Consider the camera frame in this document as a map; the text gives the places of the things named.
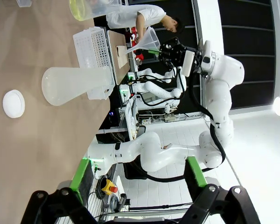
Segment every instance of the white lid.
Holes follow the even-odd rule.
[[[10,118],[18,118],[25,111],[25,100],[17,90],[11,90],[3,98],[3,109]]]

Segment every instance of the white bottle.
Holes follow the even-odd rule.
[[[60,106],[93,88],[111,85],[109,66],[99,68],[52,67],[42,77],[42,92],[46,100]]]

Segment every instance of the basket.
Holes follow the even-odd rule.
[[[73,35],[73,39],[80,68],[109,66],[112,70],[104,29],[89,28]],[[112,74],[110,79],[111,85],[87,91],[88,99],[107,99],[115,86]]]

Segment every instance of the red button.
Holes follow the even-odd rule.
[[[118,191],[116,187],[110,187],[109,190],[113,193],[116,193]]]

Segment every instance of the bolt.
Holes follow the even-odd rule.
[[[68,192],[67,190],[63,190],[61,193],[62,193],[63,195],[68,195],[68,194],[69,194],[69,192]]]
[[[43,193],[38,193],[38,194],[37,194],[37,197],[38,197],[38,198],[42,198],[43,196],[44,196]]]
[[[209,190],[210,190],[211,192],[214,192],[214,191],[216,190],[216,188],[215,188],[214,186],[210,186],[210,187],[209,187]]]
[[[240,189],[240,188],[235,188],[235,189],[234,189],[234,192],[237,193],[237,194],[239,194],[239,193],[241,193],[241,189]]]

